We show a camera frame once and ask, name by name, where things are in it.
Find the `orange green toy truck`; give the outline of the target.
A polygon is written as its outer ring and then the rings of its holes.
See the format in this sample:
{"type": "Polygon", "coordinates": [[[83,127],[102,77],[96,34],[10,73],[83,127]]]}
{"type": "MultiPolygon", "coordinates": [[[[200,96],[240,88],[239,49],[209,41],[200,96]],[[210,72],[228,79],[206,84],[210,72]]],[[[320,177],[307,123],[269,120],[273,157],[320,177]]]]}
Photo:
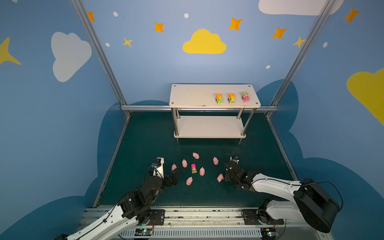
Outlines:
{"type": "Polygon", "coordinates": [[[235,104],[236,103],[236,98],[234,94],[229,94],[228,102],[230,104],[235,104]]]}

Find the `pink green toy car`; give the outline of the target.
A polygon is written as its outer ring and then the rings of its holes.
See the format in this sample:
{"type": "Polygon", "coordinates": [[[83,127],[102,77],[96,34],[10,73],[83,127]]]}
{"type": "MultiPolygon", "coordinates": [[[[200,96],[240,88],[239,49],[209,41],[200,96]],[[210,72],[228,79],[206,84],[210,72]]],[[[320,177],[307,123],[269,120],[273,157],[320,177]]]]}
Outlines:
{"type": "Polygon", "coordinates": [[[247,92],[242,92],[242,100],[244,103],[248,103],[250,101],[250,97],[247,92]]]}

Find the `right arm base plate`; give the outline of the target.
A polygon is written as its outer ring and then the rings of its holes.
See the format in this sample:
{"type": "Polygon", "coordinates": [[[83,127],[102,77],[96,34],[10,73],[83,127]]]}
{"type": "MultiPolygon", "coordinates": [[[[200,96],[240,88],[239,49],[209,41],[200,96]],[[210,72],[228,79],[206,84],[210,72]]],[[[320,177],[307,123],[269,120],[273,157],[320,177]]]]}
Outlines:
{"type": "Polygon", "coordinates": [[[284,225],[283,219],[273,219],[265,210],[243,209],[241,215],[246,225],[284,225]]]}

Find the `orange green toy car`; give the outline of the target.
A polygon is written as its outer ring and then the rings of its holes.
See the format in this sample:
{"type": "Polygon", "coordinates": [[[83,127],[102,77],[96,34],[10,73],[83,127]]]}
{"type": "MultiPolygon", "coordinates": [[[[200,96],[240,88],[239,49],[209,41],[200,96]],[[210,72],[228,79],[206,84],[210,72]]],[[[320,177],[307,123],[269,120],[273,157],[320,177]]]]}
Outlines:
{"type": "Polygon", "coordinates": [[[222,97],[222,95],[221,95],[221,94],[216,94],[216,98],[215,98],[215,100],[216,100],[216,103],[217,103],[217,104],[222,104],[222,103],[223,103],[223,97],[222,97]]]}

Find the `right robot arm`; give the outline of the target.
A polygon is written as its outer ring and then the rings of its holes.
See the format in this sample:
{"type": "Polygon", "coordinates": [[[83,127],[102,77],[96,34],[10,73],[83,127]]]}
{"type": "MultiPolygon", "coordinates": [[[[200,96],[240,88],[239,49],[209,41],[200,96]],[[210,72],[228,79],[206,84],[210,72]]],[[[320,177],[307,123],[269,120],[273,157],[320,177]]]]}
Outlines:
{"type": "Polygon", "coordinates": [[[246,172],[237,161],[225,164],[224,180],[238,189],[265,193],[280,201],[266,199],[251,217],[260,224],[272,224],[278,220],[306,222],[313,229],[329,233],[341,206],[317,182],[312,179],[289,181],[246,172]]]}

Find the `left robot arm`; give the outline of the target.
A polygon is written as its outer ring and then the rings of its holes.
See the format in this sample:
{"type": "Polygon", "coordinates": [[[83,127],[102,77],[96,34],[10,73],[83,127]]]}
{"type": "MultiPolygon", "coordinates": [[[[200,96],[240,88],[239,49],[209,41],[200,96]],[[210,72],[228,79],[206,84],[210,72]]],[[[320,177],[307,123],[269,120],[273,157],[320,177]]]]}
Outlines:
{"type": "Polygon", "coordinates": [[[165,187],[178,184],[176,167],[169,176],[151,176],[143,184],[126,193],[105,215],[85,227],[71,234],[61,234],[57,240],[110,240],[126,228],[148,222],[152,215],[152,205],[165,187]]]}

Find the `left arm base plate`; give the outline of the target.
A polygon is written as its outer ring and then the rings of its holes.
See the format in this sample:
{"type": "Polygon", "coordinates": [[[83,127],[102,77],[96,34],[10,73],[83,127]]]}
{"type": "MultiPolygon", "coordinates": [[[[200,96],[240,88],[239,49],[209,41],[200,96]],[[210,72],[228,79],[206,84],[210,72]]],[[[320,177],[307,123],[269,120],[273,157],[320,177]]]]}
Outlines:
{"type": "Polygon", "coordinates": [[[146,210],[138,215],[141,226],[163,226],[165,221],[165,210],[146,210]]]}

